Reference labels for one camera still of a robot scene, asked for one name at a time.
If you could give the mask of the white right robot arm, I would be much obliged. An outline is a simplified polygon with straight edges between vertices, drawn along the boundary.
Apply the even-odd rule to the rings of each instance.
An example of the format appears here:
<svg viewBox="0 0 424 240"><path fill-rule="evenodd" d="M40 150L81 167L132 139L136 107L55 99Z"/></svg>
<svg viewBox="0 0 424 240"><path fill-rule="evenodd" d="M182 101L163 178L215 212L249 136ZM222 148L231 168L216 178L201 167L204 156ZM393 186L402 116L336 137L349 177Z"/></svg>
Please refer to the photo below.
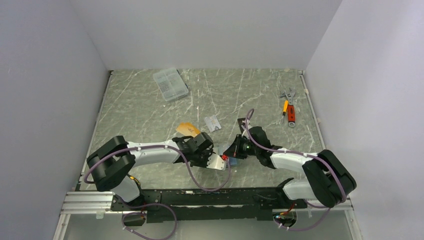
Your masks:
<svg viewBox="0 0 424 240"><path fill-rule="evenodd" d="M288 178L277 186L275 200L282 208L297 200L315 200L324 208L333 208L357 187L356 180L332 151L302 153L271 144L260 126L238 134L223 156L236 159L254 156L270 169L302 174L302 179Z"/></svg>

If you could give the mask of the green card holder wallet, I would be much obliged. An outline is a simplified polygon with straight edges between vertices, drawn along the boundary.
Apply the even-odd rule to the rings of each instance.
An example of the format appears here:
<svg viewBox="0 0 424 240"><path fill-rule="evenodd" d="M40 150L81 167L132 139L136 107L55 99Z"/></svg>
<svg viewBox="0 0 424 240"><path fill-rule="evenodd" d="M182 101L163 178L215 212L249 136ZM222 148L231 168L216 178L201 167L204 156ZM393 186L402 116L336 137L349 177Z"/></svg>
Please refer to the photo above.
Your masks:
<svg viewBox="0 0 424 240"><path fill-rule="evenodd" d="M226 156L226 159L227 159L227 162L229 163L229 165L230 165L231 167L236 167L236 166L238 166L238 165L239 165L239 163L238 163L238 159L237 159L237 158L235 158L235 157L233 157L233 156L232 156L232 155L230 155L230 154L225 154L225 151L226 151L229 147L230 147L230 145L229 145L228 143L218 143L218 144L216 145L216 148L217 148L217 154L218 154L218 155L220 155L220 156L225 155L225 156Z"/></svg>

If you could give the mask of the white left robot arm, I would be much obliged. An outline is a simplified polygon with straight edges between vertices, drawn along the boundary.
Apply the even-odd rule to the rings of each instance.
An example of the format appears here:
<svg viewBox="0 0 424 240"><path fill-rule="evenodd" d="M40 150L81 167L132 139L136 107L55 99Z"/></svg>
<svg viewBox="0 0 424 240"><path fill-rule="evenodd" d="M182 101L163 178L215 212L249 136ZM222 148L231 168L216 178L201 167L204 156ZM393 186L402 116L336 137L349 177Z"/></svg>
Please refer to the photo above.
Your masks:
<svg viewBox="0 0 424 240"><path fill-rule="evenodd" d="M131 169L157 163L187 163L190 167L224 170L227 164L213 147L213 140L205 132L153 143L131 142L118 135L88 157L84 182L94 184L99 192L113 192L129 209L137 210L143 205L144 196L140 183L129 174Z"/></svg>

